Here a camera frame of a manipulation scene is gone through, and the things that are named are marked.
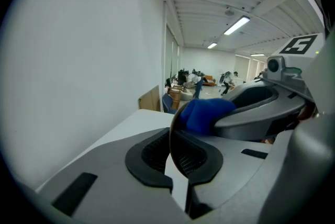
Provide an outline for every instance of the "ceiling light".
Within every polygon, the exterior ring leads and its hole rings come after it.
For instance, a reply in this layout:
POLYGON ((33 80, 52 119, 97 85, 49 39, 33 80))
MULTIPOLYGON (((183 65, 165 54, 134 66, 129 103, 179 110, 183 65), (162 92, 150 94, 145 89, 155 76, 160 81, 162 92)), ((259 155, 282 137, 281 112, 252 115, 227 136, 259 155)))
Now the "ceiling light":
POLYGON ((224 33, 224 35, 230 35, 238 28, 242 27, 245 23, 248 23, 250 21, 249 17, 243 16, 238 21, 234 23, 229 29, 227 29, 224 33))
POLYGON ((216 43, 216 42, 213 42, 208 48, 211 49, 211 48, 213 48, 213 47, 216 46, 216 45, 217 45, 217 43, 216 43))

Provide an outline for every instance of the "light fixture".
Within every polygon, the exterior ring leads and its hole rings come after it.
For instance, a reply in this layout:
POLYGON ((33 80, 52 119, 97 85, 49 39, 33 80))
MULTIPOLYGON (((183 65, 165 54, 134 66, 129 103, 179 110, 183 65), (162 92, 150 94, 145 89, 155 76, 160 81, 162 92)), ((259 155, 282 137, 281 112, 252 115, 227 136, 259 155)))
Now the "light fixture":
POLYGON ((224 35, 230 35, 238 28, 242 27, 245 23, 248 23, 250 21, 249 17, 242 16, 239 20, 237 20, 229 29, 227 29, 224 33, 224 35))
POLYGON ((216 42, 213 42, 209 47, 208 47, 208 49, 211 49, 211 48, 213 48, 214 46, 216 46, 217 45, 217 43, 216 42))
POLYGON ((251 54, 250 56, 252 57, 260 57, 260 56, 264 56, 265 54, 251 54))

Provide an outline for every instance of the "floor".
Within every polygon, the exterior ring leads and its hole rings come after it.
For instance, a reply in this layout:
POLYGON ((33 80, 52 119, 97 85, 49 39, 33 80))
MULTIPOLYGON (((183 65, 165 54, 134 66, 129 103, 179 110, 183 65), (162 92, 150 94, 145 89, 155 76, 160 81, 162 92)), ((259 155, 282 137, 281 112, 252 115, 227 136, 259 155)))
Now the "floor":
MULTIPOLYGON (((209 98, 221 98, 221 93, 224 90, 224 87, 218 87, 218 86, 208 86, 208 85, 203 85, 202 90, 200 91, 199 98, 201 99, 209 99, 209 98)), ((191 88, 189 89, 192 94, 194 94, 195 89, 191 88)), ((180 101, 179 107, 183 106, 185 103, 188 101, 180 101)))

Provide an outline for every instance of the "black pants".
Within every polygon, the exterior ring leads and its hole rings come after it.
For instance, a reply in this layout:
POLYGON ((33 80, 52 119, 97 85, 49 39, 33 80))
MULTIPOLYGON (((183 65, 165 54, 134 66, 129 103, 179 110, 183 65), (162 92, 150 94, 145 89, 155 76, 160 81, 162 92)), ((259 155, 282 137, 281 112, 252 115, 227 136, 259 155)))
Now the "black pants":
POLYGON ((228 93, 228 90, 229 90, 229 84, 227 84, 226 82, 224 82, 224 85, 226 87, 226 90, 224 90, 224 92, 222 93, 222 96, 225 95, 226 93, 228 93))

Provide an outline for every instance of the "table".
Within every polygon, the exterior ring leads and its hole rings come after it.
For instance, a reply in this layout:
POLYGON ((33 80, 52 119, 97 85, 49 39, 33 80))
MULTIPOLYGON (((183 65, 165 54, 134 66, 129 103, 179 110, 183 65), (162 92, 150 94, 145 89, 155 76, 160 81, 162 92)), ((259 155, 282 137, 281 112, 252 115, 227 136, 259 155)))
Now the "table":
MULTIPOLYGON (((135 136, 139 133, 147 132, 150 130, 170 127, 173 116, 174 115, 172 114, 161 113, 158 111, 140 109, 135 113, 133 113, 132 115, 130 115, 123 122, 118 124, 110 132, 108 132, 100 139, 98 139, 95 143, 93 143, 90 147, 84 150, 81 154, 79 154, 66 166, 68 166, 69 164, 71 164, 84 154, 86 154, 91 149, 100 146, 102 144, 135 136)), ((175 199, 175 201, 181 207, 181 209, 184 210, 186 203, 188 179, 185 178, 175 167, 171 159, 171 155, 169 155, 166 161, 165 175, 172 178, 173 180, 172 197, 175 199)), ((38 187, 36 191, 39 192, 44 186, 44 184, 46 184, 47 182, 48 180, 44 182, 40 187, 38 187)))

